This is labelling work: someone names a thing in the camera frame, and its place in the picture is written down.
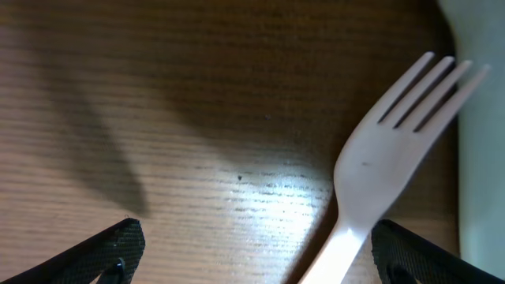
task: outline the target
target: black plastic object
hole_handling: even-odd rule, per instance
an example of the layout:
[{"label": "black plastic object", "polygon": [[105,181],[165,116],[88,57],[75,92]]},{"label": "black plastic object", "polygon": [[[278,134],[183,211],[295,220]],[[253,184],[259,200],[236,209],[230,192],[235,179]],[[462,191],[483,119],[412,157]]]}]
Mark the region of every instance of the black plastic object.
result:
[{"label": "black plastic object", "polygon": [[373,228],[372,254],[384,284],[505,284],[390,220]]},{"label": "black plastic object", "polygon": [[129,284],[144,253],[140,222],[125,219],[4,284]]}]

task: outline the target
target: plastic fork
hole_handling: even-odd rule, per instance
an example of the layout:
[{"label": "plastic fork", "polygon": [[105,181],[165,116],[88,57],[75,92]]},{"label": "plastic fork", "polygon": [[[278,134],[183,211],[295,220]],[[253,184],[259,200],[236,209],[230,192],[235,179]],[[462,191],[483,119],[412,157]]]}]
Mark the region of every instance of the plastic fork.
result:
[{"label": "plastic fork", "polygon": [[[419,58],[365,115],[344,145],[334,172],[339,219],[299,283],[342,282],[369,231],[395,202],[433,142],[490,68],[484,65],[431,115],[472,65],[464,61],[443,78],[454,62],[447,56],[402,97],[433,56],[427,52]],[[417,104],[429,89],[432,91]]]}]

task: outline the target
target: wooden table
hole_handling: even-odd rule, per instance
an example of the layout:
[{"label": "wooden table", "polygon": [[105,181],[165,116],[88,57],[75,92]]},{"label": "wooden table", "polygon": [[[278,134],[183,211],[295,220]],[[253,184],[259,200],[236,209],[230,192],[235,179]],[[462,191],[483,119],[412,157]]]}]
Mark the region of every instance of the wooden table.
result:
[{"label": "wooden table", "polygon": [[[425,0],[0,4],[0,279],[142,221],[134,283],[296,283],[334,162],[424,51]],[[455,128],[387,217],[458,253]],[[346,283],[378,283],[368,243]]]}]

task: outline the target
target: fork tine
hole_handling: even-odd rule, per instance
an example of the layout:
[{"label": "fork tine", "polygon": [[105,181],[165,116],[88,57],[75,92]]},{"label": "fork tine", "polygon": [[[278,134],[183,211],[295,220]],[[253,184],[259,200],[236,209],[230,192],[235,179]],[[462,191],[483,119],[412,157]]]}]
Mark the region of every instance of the fork tine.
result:
[{"label": "fork tine", "polygon": [[446,56],[431,69],[425,77],[417,83],[412,90],[400,102],[393,107],[393,110],[382,120],[382,124],[395,127],[400,119],[407,113],[407,111],[415,104],[415,102],[425,93],[431,85],[433,85],[437,78],[452,64],[454,58]]},{"label": "fork tine", "polygon": [[410,68],[380,97],[367,116],[377,123],[386,113],[403,90],[412,82],[419,72],[432,60],[435,54],[431,51],[423,54]]},{"label": "fork tine", "polygon": [[486,77],[491,67],[484,65],[482,69],[470,79],[462,88],[433,115],[433,117],[419,131],[420,134],[428,134],[430,138],[437,137],[451,119],[456,115],[463,103],[472,95],[473,91],[479,86]]},{"label": "fork tine", "polygon": [[436,88],[417,106],[409,116],[399,126],[400,129],[408,129],[414,131],[422,120],[428,115],[429,111],[442,99],[442,97],[449,91],[450,88],[465,71],[472,65],[471,61],[464,61],[456,69],[454,69],[449,76],[447,76],[442,83]]}]

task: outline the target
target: brown wooden surface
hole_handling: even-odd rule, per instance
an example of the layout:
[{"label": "brown wooden surface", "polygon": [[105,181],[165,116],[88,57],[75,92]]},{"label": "brown wooden surface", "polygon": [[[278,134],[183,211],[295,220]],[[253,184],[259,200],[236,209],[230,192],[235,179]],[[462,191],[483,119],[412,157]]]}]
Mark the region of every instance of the brown wooden surface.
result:
[{"label": "brown wooden surface", "polygon": [[[354,126],[451,37],[425,0],[2,1],[0,280],[142,220],[134,283],[296,283]],[[387,216],[457,253],[454,126]],[[377,283],[367,244],[346,283]]]}]

